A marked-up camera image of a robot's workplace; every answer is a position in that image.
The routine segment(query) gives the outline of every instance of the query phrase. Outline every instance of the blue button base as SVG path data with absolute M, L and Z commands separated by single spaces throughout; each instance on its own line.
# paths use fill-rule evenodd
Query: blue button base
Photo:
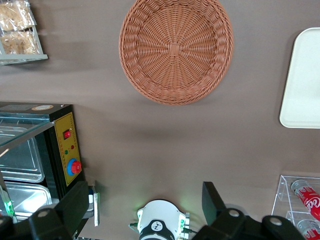
M 68 163 L 68 166 L 66 167 L 66 172 L 67 172 L 70 176 L 75 175 L 75 174 L 71 171 L 71 167 L 72 167 L 72 164 L 73 164 L 74 162 L 76 162 L 76 161 L 77 161 L 76 158 L 71 158 L 71 160 L 70 160 L 69 163 Z

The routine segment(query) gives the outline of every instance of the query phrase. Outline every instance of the plastic bag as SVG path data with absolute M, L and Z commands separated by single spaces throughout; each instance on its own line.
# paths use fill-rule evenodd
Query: plastic bag
M 13 31 L 4 34 L 1 42 L 6 54 L 40 54 L 32 31 Z
M 23 30 L 23 29 L 27 29 L 30 28 L 34 25 L 36 25 L 36 21 L 35 18 L 31 12 L 30 9 L 30 3 L 28 1 L 25 0 L 16 0 L 13 3 L 16 4 L 18 11 L 22 17 L 22 22 L 23 22 L 23 28 L 19 29 L 19 30 Z
M 35 24 L 28 1 L 13 0 L 0 4 L 0 28 L 3 31 L 24 30 Z

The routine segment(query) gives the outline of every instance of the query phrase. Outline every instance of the wicker basket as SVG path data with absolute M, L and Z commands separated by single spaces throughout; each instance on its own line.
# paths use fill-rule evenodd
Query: wicker basket
M 165 105 L 190 104 L 211 93 L 232 52 L 232 27 L 218 0 L 137 0 L 119 39 L 131 84 Z

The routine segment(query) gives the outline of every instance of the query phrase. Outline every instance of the coca-cola can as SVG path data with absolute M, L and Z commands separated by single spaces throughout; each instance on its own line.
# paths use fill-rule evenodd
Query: coca-cola can
M 304 219 L 298 222 L 296 228 L 307 240 L 320 240 L 320 227 L 319 225 L 311 220 Z
M 320 195 L 312 186 L 306 180 L 299 179 L 292 183 L 291 189 L 311 215 L 320 221 Z

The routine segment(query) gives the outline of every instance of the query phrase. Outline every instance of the food warmer display case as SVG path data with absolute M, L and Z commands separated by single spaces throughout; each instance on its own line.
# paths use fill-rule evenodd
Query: food warmer display case
M 73 106 L 0 102 L 0 171 L 0 214 L 14 222 L 85 181 Z

